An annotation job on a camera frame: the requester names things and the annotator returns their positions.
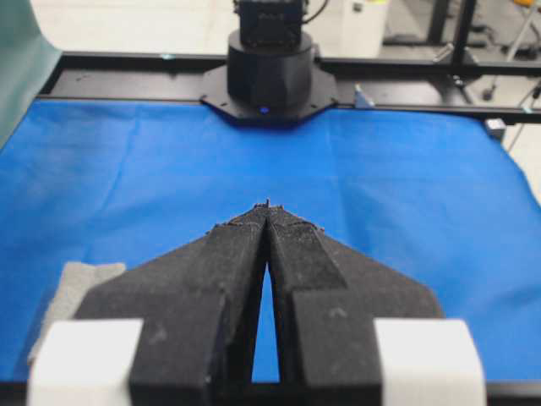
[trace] cable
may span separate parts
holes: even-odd
[[[529,97],[532,97],[532,102],[530,103],[530,109],[532,110],[534,107],[535,107],[535,103],[537,102],[537,100],[539,99],[539,97],[541,96],[541,80],[533,87],[533,89],[531,89],[521,100],[520,104],[518,105],[519,107],[522,106],[522,104],[524,104],[524,102],[529,98]],[[507,149],[507,152],[511,154],[511,151],[513,151],[513,148],[515,147],[515,144],[516,142],[518,141],[518,139],[521,137],[522,135],[522,131],[524,131],[524,128],[526,127],[526,124],[522,124],[521,125],[521,128],[518,129],[516,135],[515,135],[515,138],[513,139],[513,141],[511,142],[511,144],[509,145],[509,148]]]
[[[325,11],[325,9],[327,8],[327,6],[329,5],[329,1],[330,0],[325,0],[323,2],[323,5],[321,6],[321,8],[312,16],[310,17],[309,19],[306,19],[303,21],[303,24],[308,24],[312,21],[314,21],[315,19],[317,19],[321,13],[323,13]]]
[[[532,5],[530,6],[527,12],[527,17],[524,19],[524,22],[522,23],[522,28],[520,32],[518,33],[518,36],[515,38],[512,44],[509,45],[509,48],[507,50],[507,56],[505,57],[505,61],[507,63],[512,62],[513,59],[515,58],[516,53],[519,50],[520,45],[522,44],[522,40],[524,39],[524,36],[526,35],[528,28],[532,24],[533,19],[538,12],[538,5],[540,3],[541,3],[541,0],[534,0]],[[496,92],[496,89],[498,87],[499,79],[500,79],[500,76],[496,75],[494,79],[492,80],[492,85],[483,91],[483,100],[485,100],[486,102],[489,102],[494,98],[494,93]]]

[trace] black motor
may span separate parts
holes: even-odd
[[[227,66],[204,79],[201,100],[249,121],[299,121],[336,103],[334,77],[314,65],[303,32],[308,0],[236,0],[240,29],[229,36]]]

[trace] blue tablecloth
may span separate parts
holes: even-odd
[[[428,284],[490,380],[541,378],[541,209],[480,123],[332,110],[257,129],[202,106],[37,101],[0,153],[0,380],[27,377],[64,262],[137,266],[267,198]]]

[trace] black mounting plate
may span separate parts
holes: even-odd
[[[312,75],[312,89],[305,103],[283,109],[254,107],[229,95],[227,66],[221,66],[205,73],[200,100],[242,123],[295,123],[338,103],[334,76],[316,66]]]

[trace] green curtain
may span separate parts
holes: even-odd
[[[30,0],[0,0],[0,149],[60,55],[41,34]]]

